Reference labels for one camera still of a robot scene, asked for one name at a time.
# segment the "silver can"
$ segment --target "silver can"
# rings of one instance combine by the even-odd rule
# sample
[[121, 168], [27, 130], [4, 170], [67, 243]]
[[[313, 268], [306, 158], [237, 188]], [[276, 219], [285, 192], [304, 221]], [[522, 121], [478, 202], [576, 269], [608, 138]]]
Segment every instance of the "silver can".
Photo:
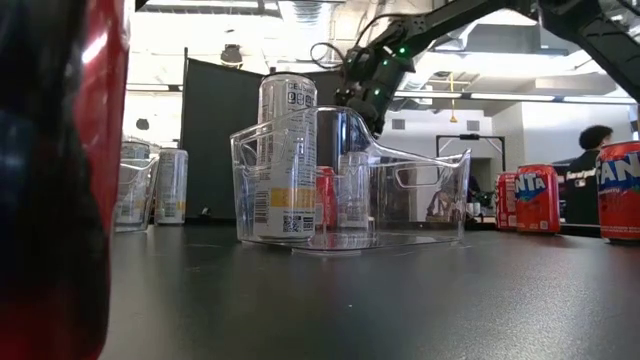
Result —
[[[293, 73], [266, 76], [260, 85], [258, 123], [317, 103], [313, 81]], [[308, 238], [314, 234], [316, 116], [285, 117], [258, 140], [254, 234], [263, 238]]]
[[149, 144], [145, 144], [137, 141], [124, 141], [120, 148], [121, 159], [137, 159], [146, 160], [151, 155], [151, 147]]
[[154, 215], [156, 224], [184, 224], [188, 162], [189, 155], [185, 150], [160, 150]]
[[349, 152], [338, 162], [338, 227], [369, 228], [369, 154]]

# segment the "black partition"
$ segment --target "black partition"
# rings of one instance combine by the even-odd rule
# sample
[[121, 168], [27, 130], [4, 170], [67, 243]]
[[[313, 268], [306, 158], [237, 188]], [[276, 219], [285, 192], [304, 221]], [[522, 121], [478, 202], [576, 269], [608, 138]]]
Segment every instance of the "black partition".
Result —
[[[306, 75], [316, 82], [318, 104], [331, 105], [339, 74]], [[188, 59], [180, 141], [189, 152], [188, 219], [200, 217], [205, 207], [211, 219], [235, 219], [229, 135], [256, 123], [262, 76]]]

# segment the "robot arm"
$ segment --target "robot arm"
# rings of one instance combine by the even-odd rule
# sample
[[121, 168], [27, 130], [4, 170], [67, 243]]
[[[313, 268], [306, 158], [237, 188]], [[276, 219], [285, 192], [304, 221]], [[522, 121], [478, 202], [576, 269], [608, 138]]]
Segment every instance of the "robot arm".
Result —
[[412, 58], [446, 33], [503, 8], [540, 19], [547, 30], [582, 47], [629, 95], [640, 99], [640, 46], [603, 14], [598, 0], [532, 1], [455, 0], [427, 14], [398, 15], [369, 45], [347, 52], [336, 104], [353, 108], [374, 136], [380, 134], [400, 81], [406, 72], [415, 72]]

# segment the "ceiling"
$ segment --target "ceiling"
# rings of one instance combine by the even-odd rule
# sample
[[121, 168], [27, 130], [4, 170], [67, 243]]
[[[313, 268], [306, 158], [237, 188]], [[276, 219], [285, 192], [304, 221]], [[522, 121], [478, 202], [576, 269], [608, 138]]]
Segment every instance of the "ceiling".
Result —
[[[308, 61], [313, 43], [328, 41], [346, 51], [376, 15], [428, 12], [443, 1], [331, 0], [302, 6], [269, 0], [150, 0], [131, 18], [128, 82], [181, 84], [185, 47], [192, 58], [219, 63], [225, 44], [241, 46], [245, 70], [318, 71]], [[387, 24], [380, 20], [363, 42]], [[451, 81], [455, 91], [474, 92], [602, 95], [616, 88], [574, 44], [516, 13], [494, 13], [449, 35], [414, 58], [417, 72], [406, 76], [402, 89], [449, 91]], [[324, 59], [337, 60], [332, 53]], [[492, 112], [502, 105], [458, 101], [456, 106]], [[422, 108], [450, 107], [450, 100], [434, 99]]]

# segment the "black shirt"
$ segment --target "black shirt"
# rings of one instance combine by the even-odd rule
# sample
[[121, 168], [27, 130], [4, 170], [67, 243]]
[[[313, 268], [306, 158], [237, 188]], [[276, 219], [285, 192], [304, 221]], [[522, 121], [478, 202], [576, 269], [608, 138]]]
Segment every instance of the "black shirt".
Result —
[[565, 175], [569, 224], [598, 225], [598, 188], [596, 183], [596, 157], [599, 150], [587, 150], [573, 160]]

